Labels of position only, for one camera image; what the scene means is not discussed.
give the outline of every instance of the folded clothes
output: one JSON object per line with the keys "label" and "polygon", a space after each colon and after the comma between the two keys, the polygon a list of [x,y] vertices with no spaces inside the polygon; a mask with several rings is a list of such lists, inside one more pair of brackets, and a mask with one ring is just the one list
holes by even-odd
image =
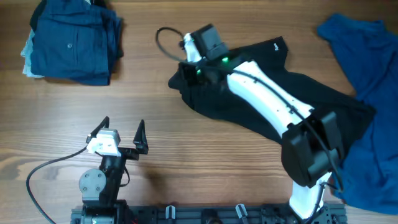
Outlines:
{"label": "folded clothes", "polygon": [[341,14],[318,28],[356,90],[356,99],[377,109],[364,136],[340,167],[347,204],[398,214],[398,37],[383,21],[363,22]]}
{"label": "folded clothes", "polygon": [[[314,108],[332,110],[337,115],[343,146],[347,152],[360,139],[373,119],[375,110],[354,98],[322,85],[310,77],[284,68],[287,46],[283,38],[241,47],[232,52],[248,55],[276,84],[298,100]],[[182,100],[191,109],[212,119],[222,119],[253,130],[281,143],[276,130],[251,105],[228,90],[225,83],[189,85],[182,77],[182,67],[169,80],[169,87],[180,90]]]}
{"label": "folded clothes", "polygon": [[29,37],[26,41],[25,47],[21,52],[21,56],[25,58],[24,70],[22,71],[29,78],[43,78],[42,75],[35,75],[31,72],[32,62],[30,61],[30,55],[33,52],[32,38],[35,36],[33,30],[30,30]]}
{"label": "folded clothes", "polygon": [[120,32],[113,11],[84,0],[47,0],[37,21],[32,73],[109,85]]}

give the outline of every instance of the black t-shirt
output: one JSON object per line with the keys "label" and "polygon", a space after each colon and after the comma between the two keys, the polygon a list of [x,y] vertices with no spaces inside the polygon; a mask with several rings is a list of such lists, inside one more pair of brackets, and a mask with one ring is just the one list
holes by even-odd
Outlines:
{"label": "black t-shirt", "polygon": [[[376,111],[372,107],[306,75],[288,72],[284,67],[288,49],[282,37],[234,51],[254,59],[270,79],[298,100],[314,108],[334,111],[346,152],[355,140],[362,137],[373,119]],[[234,122],[281,144],[282,140],[272,125],[249,103],[233,94],[225,82],[188,85],[178,70],[169,80],[169,87],[180,90],[182,100],[198,113],[211,119]]]}

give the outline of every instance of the table top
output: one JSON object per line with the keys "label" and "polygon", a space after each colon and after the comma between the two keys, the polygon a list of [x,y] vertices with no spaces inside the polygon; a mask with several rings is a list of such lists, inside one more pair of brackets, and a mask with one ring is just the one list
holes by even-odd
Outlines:
{"label": "table top", "polygon": [[[45,223],[25,188],[37,165],[85,146],[86,135],[105,117],[118,129],[121,146],[132,146],[146,121],[149,154],[128,161],[131,183],[119,198],[130,205],[259,205],[288,201],[292,180],[280,161],[280,146],[236,124],[215,121],[191,110],[167,86],[177,62],[156,47],[162,26],[183,33],[213,23],[230,48],[283,36],[286,68],[354,95],[327,42],[315,31],[328,16],[384,19],[398,31],[398,2],[392,1],[113,1],[124,19],[124,57],[110,86],[65,80],[33,80],[22,74],[20,52],[29,35],[37,0],[0,2],[0,223]],[[183,57],[178,36],[162,43]],[[37,171],[31,187],[57,223],[69,223],[81,206],[78,180],[101,158],[84,152]],[[327,200],[337,200],[330,194]],[[349,223],[396,223],[397,217],[347,207]]]}

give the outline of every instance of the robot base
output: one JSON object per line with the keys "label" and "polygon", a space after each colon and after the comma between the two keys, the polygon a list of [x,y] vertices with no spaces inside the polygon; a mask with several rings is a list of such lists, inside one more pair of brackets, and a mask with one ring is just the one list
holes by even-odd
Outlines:
{"label": "robot base", "polygon": [[[166,219],[166,209],[152,206],[130,207],[134,215],[129,222],[134,224],[205,224],[203,211],[212,209],[217,212],[223,224],[301,224],[291,211],[289,204],[267,204],[256,207],[246,207],[247,216],[239,218],[235,207],[173,207],[173,215]],[[72,224],[80,224],[81,210],[72,211]],[[311,224],[347,224],[346,210],[343,204],[325,203],[318,211]]]}

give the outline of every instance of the wooden table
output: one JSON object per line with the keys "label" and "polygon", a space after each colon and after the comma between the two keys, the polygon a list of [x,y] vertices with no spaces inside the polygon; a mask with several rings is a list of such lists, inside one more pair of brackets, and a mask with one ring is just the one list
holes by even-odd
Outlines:
{"label": "wooden table", "polygon": [[[317,36],[317,25],[342,12],[355,19],[384,19],[388,29],[398,31],[398,2],[392,1],[113,1],[125,23],[124,57],[111,85],[94,87],[22,74],[20,52],[37,3],[0,2],[0,223],[45,223],[26,192],[28,173],[78,151],[105,116],[119,130],[123,146],[132,146],[139,121],[146,121],[149,155],[127,162],[132,181],[119,193],[130,205],[259,205],[289,199],[292,180],[280,162],[278,144],[194,112],[178,91],[168,88],[177,63],[157,49],[159,27],[192,32],[213,23],[229,47],[283,36],[290,49],[288,70],[351,95],[354,90]],[[183,56],[178,41],[172,34],[162,37],[168,49]],[[33,193],[57,223],[69,223],[71,208],[81,205],[78,180],[99,163],[98,156],[83,153],[33,176]],[[349,223],[398,222],[397,217],[347,209]]]}

